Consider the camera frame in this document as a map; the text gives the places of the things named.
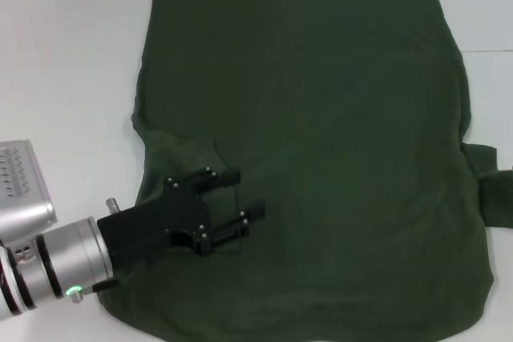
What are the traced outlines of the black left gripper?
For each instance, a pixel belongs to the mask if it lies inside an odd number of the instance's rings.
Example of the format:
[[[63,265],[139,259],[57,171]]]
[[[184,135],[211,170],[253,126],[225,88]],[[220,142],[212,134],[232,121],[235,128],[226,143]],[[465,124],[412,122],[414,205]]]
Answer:
[[[240,183],[238,168],[217,172],[203,167],[164,182],[154,199],[97,220],[114,269],[146,259],[167,247],[190,247],[201,256],[235,244],[240,250],[250,226],[266,216],[264,203],[255,203],[212,226],[201,196]],[[196,245],[200,237],[200,246]]]

